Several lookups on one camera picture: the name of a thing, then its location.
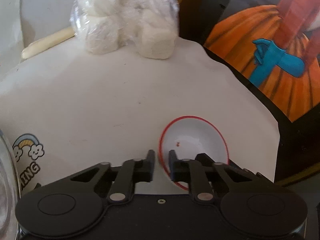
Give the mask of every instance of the bowl with red rim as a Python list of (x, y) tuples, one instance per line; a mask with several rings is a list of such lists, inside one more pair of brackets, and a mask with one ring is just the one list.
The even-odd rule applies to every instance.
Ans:
[[(229, 152), (220, 131), (207, 120), (186, 115), (171, 121), (159, 139), (158, 160), (170, 178), (169, 151), (175, 150), (178, 159), (194, 159), (199, 153), (206, 153), (215, 162), (229, 164)], [(188, 190), (188, 184), (175, 183)]]

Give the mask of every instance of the blue hand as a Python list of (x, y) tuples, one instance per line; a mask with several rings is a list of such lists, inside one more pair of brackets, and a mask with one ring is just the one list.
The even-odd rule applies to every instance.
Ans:
[(299, 77), (303, 74), (303, 61), (296, 56), (287, 54), (285, 50), (276, 46), (273, 41), (257, 39), (253, 43), (257, 47), (254, 52), (257, 67), (249, 77), (249, 81), (256, 87), (259, 87), (270, 75), (275, 65), (278, 65), (294, 77)]

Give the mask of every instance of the screw head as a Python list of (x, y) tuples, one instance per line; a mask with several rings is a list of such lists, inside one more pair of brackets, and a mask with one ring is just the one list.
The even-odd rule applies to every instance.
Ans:
[(125, 194), (122, 193), (113, 193), (110, 195), (112, 201), (122, 201), (125, 199)]
[(211, 193), (203, 192), (198, 194), (197, 198), (202, 201), (209, 201), (213, 199), (213, 195)]
[(158, 199), (158, 204), (164, 204), (164, 203), (166, 203), (166, 200), (165, 199)]

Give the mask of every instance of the clear plastic wrap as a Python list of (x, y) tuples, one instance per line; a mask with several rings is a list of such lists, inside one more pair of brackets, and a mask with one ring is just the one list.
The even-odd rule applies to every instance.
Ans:
[(177, 0), (76, 0), (70, 22), (94, 54), (133, 41), (142, 56), (165, 59), (179, 33), (178, 12)]

